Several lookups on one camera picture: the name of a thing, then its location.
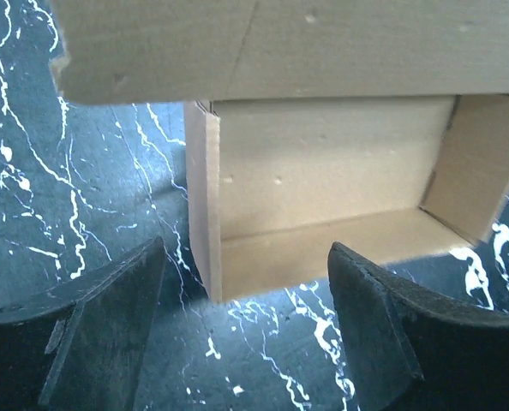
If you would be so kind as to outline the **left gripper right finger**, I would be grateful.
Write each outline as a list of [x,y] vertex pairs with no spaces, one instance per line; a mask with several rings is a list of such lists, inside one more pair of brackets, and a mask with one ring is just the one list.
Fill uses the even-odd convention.
[[431,291],[341,243],[327,260],[363,410],[509,410],[509,314]]

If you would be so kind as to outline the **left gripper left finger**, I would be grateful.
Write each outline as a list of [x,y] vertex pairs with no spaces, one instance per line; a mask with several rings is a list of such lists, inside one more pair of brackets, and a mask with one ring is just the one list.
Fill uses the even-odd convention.
[[165,270],[157,236],[0,308],[0,410],[130,410]]

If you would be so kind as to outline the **cardboard box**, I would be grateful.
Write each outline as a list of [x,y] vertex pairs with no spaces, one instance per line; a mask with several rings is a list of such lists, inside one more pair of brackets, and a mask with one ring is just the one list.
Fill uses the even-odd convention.
[[486,241],[509,194],[509,1],[55,1],[74,104],[183,105],[212,301]]

